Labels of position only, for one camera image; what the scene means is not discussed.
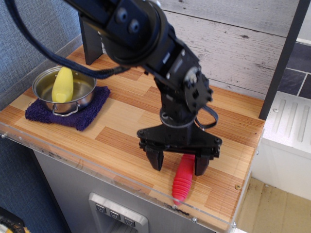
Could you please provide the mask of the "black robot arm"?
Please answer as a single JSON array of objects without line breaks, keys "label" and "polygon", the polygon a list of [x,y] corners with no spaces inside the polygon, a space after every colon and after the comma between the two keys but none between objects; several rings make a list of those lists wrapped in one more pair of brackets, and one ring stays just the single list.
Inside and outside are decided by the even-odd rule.
[{"label": "black robot arm", "polygon": [[195,156],[203,175],[220,154],[222,140],[205,132],[197,119],[212,101],[199,59],[179,40],[164,12],[150,0],[71,0],[81,18],[102,37],[107,55],[123,67],[141,67],[160,91],[161,125],[139,130],[140,147],[161,170],[165,151]]}]

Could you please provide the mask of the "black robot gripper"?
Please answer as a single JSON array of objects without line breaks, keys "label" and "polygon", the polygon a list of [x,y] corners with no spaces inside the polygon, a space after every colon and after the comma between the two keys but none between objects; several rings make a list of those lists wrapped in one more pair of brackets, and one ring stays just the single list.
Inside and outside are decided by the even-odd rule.
[{"label": "black robot gripper", "polygon": [[201,130],[193,122],[186,127],[171,128],[165,124],[141,129],[137,132],[139,146],[153,169],[160,171],[163,165],[164,152],[194,154],[194,171],[196,176],[204,175],[209,159],[220,156],[222,140]]}]

